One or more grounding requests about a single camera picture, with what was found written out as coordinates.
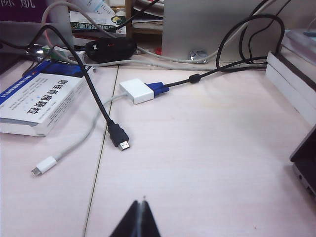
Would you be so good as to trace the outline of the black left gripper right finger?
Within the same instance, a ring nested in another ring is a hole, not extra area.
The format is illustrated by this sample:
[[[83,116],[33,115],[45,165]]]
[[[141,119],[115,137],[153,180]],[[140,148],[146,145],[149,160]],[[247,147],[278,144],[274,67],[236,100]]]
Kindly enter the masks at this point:
[[[139,236],[160,237],[154,216],[146,200],[140,204]]]

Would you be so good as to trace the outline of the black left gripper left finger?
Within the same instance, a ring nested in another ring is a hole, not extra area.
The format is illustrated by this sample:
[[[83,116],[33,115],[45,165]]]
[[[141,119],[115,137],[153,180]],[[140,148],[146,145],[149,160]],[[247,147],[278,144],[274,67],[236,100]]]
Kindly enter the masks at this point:
[[[137,218],[138,218],[139,202],[134,201],[126,211],[122,219],[114,228],[110,237],[135,237],[137,236]]]

